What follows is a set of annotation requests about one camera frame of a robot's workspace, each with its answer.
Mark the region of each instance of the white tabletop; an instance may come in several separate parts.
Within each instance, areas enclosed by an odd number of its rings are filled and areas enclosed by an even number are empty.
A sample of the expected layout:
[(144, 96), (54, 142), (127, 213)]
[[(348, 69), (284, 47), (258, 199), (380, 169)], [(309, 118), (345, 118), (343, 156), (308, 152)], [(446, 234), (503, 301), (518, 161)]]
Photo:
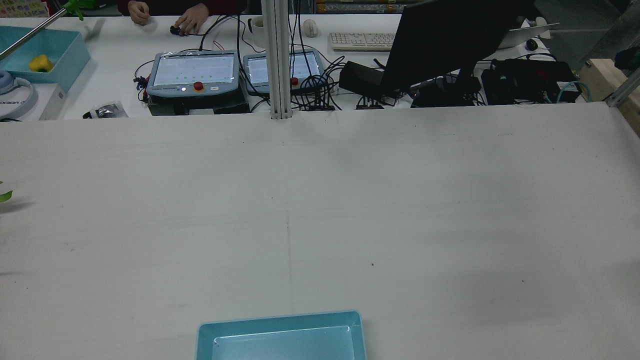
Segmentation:
[[(242, 16), (246, 22), (252, 16)], [(303, 37), (306, 45), (316, 47), (329, 60), (333, 61), (339, 56), (346, 56), (347, 60), (355, 61), (362, 65), (375, 67), (373, 59), (382, 62), (387, 59), (388, 53), (344, 53), (330, 50), (327, 36), (331, 31), (363, 31), (363, 32), (396, 32), (400, 15), (302, 15), (301, 21), (314, 19), (319, 26), (320, 35), (315, 38)], [(54, 22), (49, 28), (78, 31), (82, 34), (89, 54), (90, 61), (68, 92), (68, 99), (62, 109), (61, 119), (80, 119), (84, 113), (97, 106), (111, 101), (122, 102), (125, 111), (130, 117), (149, 116), (146, 104), (137, 98), (138, 91), (133, 82), (134, 71), (146, 61), (153, 60), (157, 53), (168, 51), (180, 51), (187, 48), (198, 47), (200, 37), (178, 37), (169, 33), (169, 27), (175, 22), (176, 17), (154, 17), (146, 26), (138, 26), (128, 17), (85, 17), (80, 21), (75, 17), (64, 17)], [(204, 32), (216, 17), (211, 17), (202, 27)], [(0, 19), (0, 25), (34, 27), (41, 19)], [(216, 49), (213, 40), (219, 42), (225, 49), (236, 48), (237, 22), (227, 20), (221, 26), (216, 26), (207, 36), (204, 48)], [(300, 37), (296, 33), (296, 43)], [(246, 31), (245, 40), (253, 43), (253, 35)], [(241, 55), (252, 54), (254, 51), (241, 42)], [(512, 58), (527, 53), (524, 45), (511, 49), (499, 50), (496, 58)], [(138, 75), (148, 76), (152, 64), (143, 67)], [(477, 76), (488, 64), (480, 64), (477, 68)], [(345, 109), (355, 109), (359, 95), (349, 95), (345, 90), (340, 90), (337, 96), (339, 104)], [(253, 105), (258, 97), (250, 97)], [(401, 101), (397, 104), (400, 108), (409, 107), (410, 102)], [(264, 105), (260, 111), (269, 111)]]
[(0, 127), (3, 360), (342, 309), (369, 360), (640, 358), (640, 140), (604, 103)]

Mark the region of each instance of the white keyboard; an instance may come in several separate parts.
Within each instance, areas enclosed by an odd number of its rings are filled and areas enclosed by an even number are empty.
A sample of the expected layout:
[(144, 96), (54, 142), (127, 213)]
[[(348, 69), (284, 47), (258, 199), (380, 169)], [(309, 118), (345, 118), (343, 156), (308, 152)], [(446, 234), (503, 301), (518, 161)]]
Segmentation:
[(396, 34), (393, 33), (330, 33), (333, 51), (390, 51)]

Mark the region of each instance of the person's hand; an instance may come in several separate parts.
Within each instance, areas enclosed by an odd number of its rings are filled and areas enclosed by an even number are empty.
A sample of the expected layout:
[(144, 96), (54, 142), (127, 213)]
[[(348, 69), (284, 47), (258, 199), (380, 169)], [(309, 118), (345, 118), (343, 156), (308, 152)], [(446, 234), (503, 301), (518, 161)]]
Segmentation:
[(127, 9), (129, 9), (129, 14), (131, 14), (131, 21), (138, 25), (145, 25), (151, 18), (151, 15), (149, 15), (149, 6), (143, 1), (129, 1), (127, 3)]
[(209, 18), (209, 9), (203, 4), (197, 4), (188, 8), (184, 14), (176, 20), (173, 27), (180, 28), (180, 36), (189, 35), (193, 30), (194, 34), (200, 31), (200, 26)]

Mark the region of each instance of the white headphones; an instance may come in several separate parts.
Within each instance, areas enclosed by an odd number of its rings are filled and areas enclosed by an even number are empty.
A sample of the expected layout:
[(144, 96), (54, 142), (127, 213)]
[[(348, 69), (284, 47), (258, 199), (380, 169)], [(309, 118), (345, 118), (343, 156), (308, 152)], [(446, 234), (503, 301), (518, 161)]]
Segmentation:
[(20, 86), (29, 88), (29, 96), (27, 96), (27, 99), (23, 101), (22, 104), (12, 111), (9, 111), (6, 114), (0, 113), (0, 120), (5, 118), (17, 119), (23, 116), (38, 100), (38, 93), (36, 93), (33, 85), (31, 85), (29, 81), (22, 78), (14, 78), (13, 75), (9, 74), (7, 71), (0, 70), (0, 95), (9, 94)]

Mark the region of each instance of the light blue plastic tray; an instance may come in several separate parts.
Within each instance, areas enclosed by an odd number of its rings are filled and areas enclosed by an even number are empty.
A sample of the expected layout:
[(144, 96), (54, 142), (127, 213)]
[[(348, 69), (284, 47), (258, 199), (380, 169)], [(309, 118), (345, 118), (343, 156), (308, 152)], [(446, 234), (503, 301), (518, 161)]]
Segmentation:
[(195, 360), (366, 360), (357, 311), (203, 323)]
[[(0, 51), (29, 31), (31, 28), (0, 26)], [(53, 62), (54, 67), (50, 72), (33, 72), (29, 69), (29, 61), (41, 54), (47, 55)], [(68, 92), (89, 58), (84, 40), (77, 31), (44, 29), (0, 61), (0, 69), (32, 83), (60, 84)]]

